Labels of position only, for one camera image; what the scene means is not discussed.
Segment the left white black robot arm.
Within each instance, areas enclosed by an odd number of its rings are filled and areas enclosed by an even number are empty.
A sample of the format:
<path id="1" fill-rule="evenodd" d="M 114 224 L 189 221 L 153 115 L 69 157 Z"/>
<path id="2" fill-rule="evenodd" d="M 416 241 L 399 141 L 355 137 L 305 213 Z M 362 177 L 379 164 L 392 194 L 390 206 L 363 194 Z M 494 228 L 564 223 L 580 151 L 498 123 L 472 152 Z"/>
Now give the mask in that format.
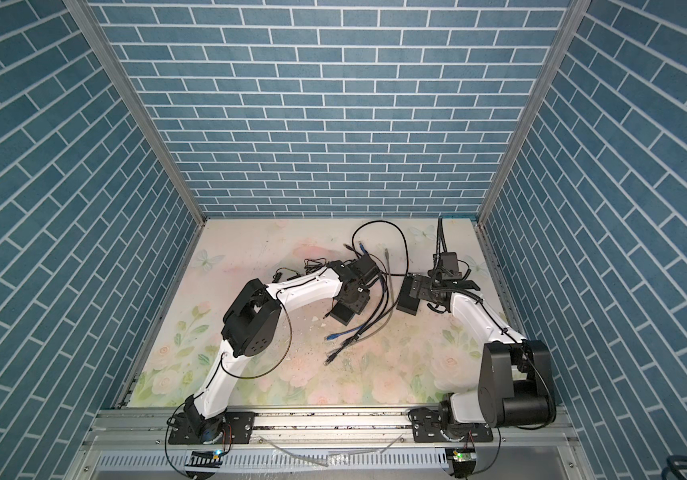
<path id="1" fill-rule="evenodd" d="M 369 288 L 383 272 L 369 254 L 334 260 L 313 272 L 289 280 L 247 282 L 223 316 L 218 356 L 201 388 L 188 396 L 167 420 L 166 442 L 196 445 L 249 442 L 235 437 L 226 414 L 229 398 L 249 360 L 271 344 L 281 315 L 321 300 L 343 309 L 349 322 L 369 303 Z"/>

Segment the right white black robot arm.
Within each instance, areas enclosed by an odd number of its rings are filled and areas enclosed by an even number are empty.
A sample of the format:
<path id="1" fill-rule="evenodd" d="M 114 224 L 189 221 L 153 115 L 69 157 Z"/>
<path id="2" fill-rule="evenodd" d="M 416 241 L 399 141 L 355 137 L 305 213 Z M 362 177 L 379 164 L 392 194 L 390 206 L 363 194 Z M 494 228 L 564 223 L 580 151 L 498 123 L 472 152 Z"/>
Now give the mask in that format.
<path id="1" fill-rule="evenodd" d="M 549 348 L 525 338 L 489 311 L 477 289 L 472 281 L 439 281 L 424 275 L 403 280 L 398 310 L 415 315 L 423 301 L 441 306 L 481 342 L 477 389 L 447 393 L 437 408 L 409 411 L 417 442 L 489 442 L 495 427 L 539 430 L 557 420 Z"/>

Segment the black network switch blue ports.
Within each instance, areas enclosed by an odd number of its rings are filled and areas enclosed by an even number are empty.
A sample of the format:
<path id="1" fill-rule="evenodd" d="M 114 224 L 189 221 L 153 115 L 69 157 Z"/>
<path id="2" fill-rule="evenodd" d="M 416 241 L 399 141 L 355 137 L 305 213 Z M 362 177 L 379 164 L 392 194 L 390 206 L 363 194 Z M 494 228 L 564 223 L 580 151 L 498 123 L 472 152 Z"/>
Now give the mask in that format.
<path id="1" fill-rule="evenodd" d="M 363 313 L 367 303 L 369 303 L 369 294 L 361 295 L 353 300 L 337 299 L 333 308 L 328 312 L 328 315 L 334 320 L 338 321 L 344 326 L 349 325 L 353 317 Z"/>

